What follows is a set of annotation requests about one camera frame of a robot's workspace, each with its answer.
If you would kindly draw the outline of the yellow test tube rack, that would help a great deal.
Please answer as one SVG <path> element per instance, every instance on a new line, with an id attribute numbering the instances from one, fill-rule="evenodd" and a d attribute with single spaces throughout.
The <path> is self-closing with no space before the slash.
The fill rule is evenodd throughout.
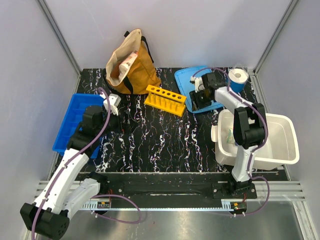
<path id="1" fill-rule="evenodd" d="M 145 105 L 182 117 L 186 109 L 187 97 L 160 87 L 148 85 Z"/>

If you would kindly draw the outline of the light blue tray lid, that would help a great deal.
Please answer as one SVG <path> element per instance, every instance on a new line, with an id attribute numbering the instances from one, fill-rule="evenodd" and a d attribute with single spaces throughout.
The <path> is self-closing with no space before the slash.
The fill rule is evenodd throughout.
<path id="1" fill-rule="evenodd" d="M 192 110 L 192 100 L 190 97 L 190 92 L 195 90 L 195 85 L 190 82 L 190 79 L 194 75 L 194 73 L 206 67 L 206 65 L 188 67 L 178 70 L 174 73 L 174 78 L 180 94 L 186 96 L 186 108 L 193 114 L 209 112 L 223 107 L 221 103 L 211 101 L 210 106 L 207 106 L 200 110 Z"/>

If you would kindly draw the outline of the toilet paper roll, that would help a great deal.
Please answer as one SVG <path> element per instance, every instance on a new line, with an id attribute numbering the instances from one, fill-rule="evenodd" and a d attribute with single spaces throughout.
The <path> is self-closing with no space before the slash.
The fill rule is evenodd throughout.
<path id="1" fill-rule="evenodd" d="M 242 68 L 232 68 L 228 71 L 228 78 L 230 79 L 230 88 L 239 94 L 245 87 L 249 74 Z"/>

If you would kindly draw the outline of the white plastic tub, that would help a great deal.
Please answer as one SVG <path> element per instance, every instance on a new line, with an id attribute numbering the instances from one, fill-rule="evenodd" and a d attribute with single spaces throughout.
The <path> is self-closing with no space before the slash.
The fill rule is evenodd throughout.
<path id="1" fill-rule="evenodd" d="M 284 115 L 266 114 L 268 138 L 266 144 L 256 151 L 253 167 L 271 171 L 282 165 L 296 164 L 300 159 L 299 146 L 293 122 Z M 234 166 L 237 146 L 226 143 L 228 129 L 233 129 L 234 116 L 227 110 L 218 115 L 217 125 L 211 127 L 210 135 L 215 143 L 215 158 L 219 164 Z"/>

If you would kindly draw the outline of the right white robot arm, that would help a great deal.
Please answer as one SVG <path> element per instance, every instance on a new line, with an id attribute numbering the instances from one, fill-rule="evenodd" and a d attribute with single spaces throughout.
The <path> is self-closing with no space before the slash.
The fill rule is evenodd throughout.
<path id="1" fill-rule="evenodd" d="M 211 103 L 218 102 L 233 114 L 233 138 L 237 145 L 235 165 L 231 171 L 233 182 L 227 186 L 228 194 L 239 198 L 246 191 L 244 183 L 253 179 L 252 167 L 256 151 L 263 147 L 268 139 L 268 126 L 265 107 L 242 98 L 227 83 L 217 80 L 213 72 L 201 77 L 193 75 L 190 82 L 195 90 L 190 92 L 193 110 L 201 110 Z"/>

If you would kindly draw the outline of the plastic packet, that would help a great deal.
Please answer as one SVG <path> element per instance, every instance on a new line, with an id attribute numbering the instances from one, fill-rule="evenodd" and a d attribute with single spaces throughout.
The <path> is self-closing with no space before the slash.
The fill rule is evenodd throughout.
<path id="1" fill-rule="evenodd" d="M 236 141 L 233 134 L 233 129 L 229 128 L 226 134 L 226 143 L 236 145 Z"/>

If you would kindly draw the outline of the blue compartment bin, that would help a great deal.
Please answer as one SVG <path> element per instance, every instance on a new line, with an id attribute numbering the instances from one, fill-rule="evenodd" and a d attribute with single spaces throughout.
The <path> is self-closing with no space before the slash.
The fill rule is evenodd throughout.
<path id="1" fill-rule="evenodd" d="M 97 94 L 73 94 L 52 150 L 63 156 L 70 137 L 75 133 L 78 124 L 83 120 L 86 108 L 93 105 L 102 106 L 103 101 L 104 99 Z"/>

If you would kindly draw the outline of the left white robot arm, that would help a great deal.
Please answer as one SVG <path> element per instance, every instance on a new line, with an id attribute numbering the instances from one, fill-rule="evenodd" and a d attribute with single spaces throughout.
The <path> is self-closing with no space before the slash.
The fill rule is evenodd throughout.
<path id="1" fill-rule="evenodd" d="M 82 121 L 71 136 L 63 158 L 46 185 L 33 203 L 24 203 L 20 215 L 31 239 L 37 236 L 60 240 L 67 231 L 73 216 L 92 199 L 119 198 L 131 200 L 109 190 L 108 179 L 92 172 L 74 191 L 70 191 L 82 167 L 89 161 L 105 132 L 111 117 L 98 105 L 86 108 Z"/>

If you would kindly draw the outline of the brown paper tote bag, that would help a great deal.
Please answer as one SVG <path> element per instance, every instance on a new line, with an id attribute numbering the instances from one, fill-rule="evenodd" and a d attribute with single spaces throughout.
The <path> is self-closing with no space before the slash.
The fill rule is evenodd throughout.
<path id="1" fill-rule="evenodd" d="M 138 52 L 136 60 L 126 76 L 119 78 L 119 65 L 134 51 Z M 139 28 L 124 34 L 124 41 L 113 51 L 105 69 L 108 86 L 121 94 L 144 95 L 148 93 L 146 90 L 148 85 L 156 87 L 161 85 L 147 39 Z"/>

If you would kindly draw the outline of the white package in bag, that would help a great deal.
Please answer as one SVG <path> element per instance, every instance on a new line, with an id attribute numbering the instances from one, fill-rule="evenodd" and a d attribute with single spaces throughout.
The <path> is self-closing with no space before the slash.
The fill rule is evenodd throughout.
<path id="1" fill-rule="evenodd" d="M 121 62 L 121 64 L 119 65 L 119 78 L 127 75 L 137 57 L 138 52 L 133 51 L 125 60 Z"/>

